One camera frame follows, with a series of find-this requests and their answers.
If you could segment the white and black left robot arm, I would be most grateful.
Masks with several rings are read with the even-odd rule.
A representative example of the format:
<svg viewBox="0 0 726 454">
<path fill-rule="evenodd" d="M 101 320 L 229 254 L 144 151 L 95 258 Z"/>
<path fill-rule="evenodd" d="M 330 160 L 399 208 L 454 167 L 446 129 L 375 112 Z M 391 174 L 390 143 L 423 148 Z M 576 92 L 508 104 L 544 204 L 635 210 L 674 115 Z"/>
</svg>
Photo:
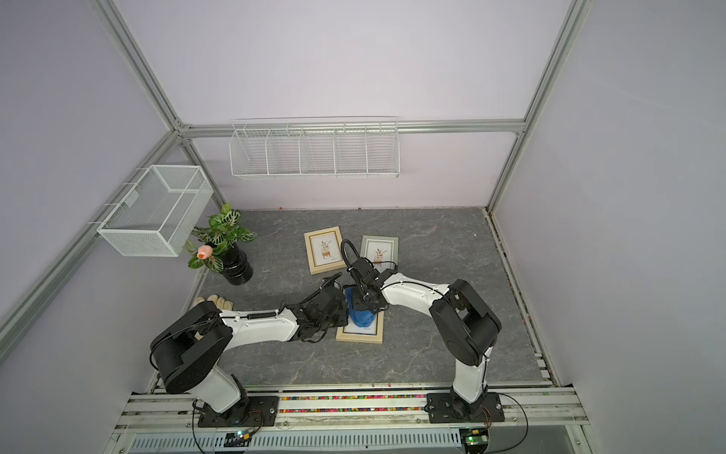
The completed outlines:
<svg viewBox="0 0 726 454">
<path fill-rule="evenodd" d="M 348 322 L 342 288 L 329 281 L 302 302 L 269 311 L 222 310 L 204 301 L 187 311 L 150 344 L 149 362 L 168 393 L 190 393 L 213 412 L 243 406 L 246 392 L 219 367 L 228 350 L 264 342 L 315 344 Z"/>
</svg>

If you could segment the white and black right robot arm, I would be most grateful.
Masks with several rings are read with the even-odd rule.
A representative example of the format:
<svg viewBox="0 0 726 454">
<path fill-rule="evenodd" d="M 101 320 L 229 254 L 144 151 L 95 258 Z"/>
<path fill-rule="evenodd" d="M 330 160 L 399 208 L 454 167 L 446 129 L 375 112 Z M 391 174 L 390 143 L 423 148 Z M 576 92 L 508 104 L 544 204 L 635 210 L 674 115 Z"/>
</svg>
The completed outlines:
<svg viewBox="0 0 726 454">
<path fill-rule="evenodd" d="M 471 284 L 461 279 L 449 285 L 427 283 L 396 270 L 380 271 L 365 257 L 349 264 L 347 272 L 355 283 L 356 310 L 377 313 L 402 306 L 428 315 L 455 358 L 449 393 L 427 397 L 429 420 L 492 421 L 493 411 L 486 404 L 486 374 L 502 323 Z"/>
</svg>

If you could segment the green-grey picture frame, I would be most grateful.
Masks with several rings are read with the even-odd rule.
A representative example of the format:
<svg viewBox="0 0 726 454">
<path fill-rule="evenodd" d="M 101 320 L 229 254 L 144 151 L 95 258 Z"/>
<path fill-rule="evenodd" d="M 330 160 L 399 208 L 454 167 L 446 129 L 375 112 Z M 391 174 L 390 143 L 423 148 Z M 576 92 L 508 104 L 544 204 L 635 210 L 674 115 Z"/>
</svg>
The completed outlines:
<svg viewBox="0 0 726 454">
<path fill-rule="evenodd" d="M 399 239 L 395 236 L 363 236 L 361 255 L 368 258 L 380 272 L 397 267 L 398 252 Z"/>
</svg>

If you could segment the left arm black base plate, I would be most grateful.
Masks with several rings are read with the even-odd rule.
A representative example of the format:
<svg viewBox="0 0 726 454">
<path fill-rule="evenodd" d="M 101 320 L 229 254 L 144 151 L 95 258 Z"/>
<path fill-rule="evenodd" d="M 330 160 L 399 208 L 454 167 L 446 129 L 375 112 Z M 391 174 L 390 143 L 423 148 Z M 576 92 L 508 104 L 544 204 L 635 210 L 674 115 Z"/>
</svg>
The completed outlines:
<svg viewBox="0 0 726 454">
<path fill-rule="evenodd" d="M 200 411 L 200 428 L 271 427 L 275 424 L 280 398 L 277 396 L 252 395 L 221 414 L 205 403 Z"/>
</svg>

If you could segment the blue microfibre cloth black trim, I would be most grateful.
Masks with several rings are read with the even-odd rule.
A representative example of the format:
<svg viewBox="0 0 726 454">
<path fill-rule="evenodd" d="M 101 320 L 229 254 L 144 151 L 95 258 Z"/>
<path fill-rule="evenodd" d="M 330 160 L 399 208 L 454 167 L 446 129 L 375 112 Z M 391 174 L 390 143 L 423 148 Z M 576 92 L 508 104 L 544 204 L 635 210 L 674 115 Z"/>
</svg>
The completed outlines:
<svg viewBox="0 0 726 454">
<path fill-rule="evenodd" d="M 358 328 L 369 328 L 374 325 L 376 316 L 365 308 L 363 298 L 357 287 L 351 286 L 344 289 L 344 295 L 349 306 L 349 318 L 351 323 Z"/>
</svg>

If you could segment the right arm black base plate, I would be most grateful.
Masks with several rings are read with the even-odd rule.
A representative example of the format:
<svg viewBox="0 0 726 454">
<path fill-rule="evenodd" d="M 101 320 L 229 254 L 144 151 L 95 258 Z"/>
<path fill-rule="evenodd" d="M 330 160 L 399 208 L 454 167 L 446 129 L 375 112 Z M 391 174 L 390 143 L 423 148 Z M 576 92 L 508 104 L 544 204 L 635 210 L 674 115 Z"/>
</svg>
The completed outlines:
<svg viewBox="0 0 726 454">
<path fill-rule="evenodd" d="M 432 424 L 491 424 L 505 421 L 498 393 L 484 393 L 474 403 L 465 401 L 453 391 L 428 393 L 423 410 Z"/>
</svg>

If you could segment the beige picture frame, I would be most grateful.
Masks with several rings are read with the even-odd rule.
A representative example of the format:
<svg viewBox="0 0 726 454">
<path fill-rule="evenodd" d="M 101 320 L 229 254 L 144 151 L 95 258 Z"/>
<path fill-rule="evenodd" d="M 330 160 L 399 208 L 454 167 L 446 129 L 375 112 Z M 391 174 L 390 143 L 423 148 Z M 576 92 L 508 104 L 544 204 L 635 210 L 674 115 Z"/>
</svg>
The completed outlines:
<svg viewBox="0 0 726 454">
<path fill-rule="evenodd" d="M 341 242 L 342 234 L 338 226 L 304 234 L 308 267 L 312 275 L 346 267 L 340 251 Z"/>
</svg>

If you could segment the light wood picture frame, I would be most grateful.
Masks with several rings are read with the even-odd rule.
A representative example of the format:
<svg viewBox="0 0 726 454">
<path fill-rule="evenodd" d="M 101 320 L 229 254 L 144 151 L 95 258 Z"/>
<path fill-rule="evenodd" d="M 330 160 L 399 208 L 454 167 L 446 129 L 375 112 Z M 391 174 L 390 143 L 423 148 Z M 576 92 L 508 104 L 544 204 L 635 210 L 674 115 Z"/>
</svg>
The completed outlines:
<svg viewBox="0 0 726 454">
<path fill-rule="evenodd" d="M 370 311 L 351 309 L 347 325 L 338 328 L 336 340 L 338 342 L 358 342 L 359 344 L 383 344 L 384 314 L 372 314 Z"/>
</svg>

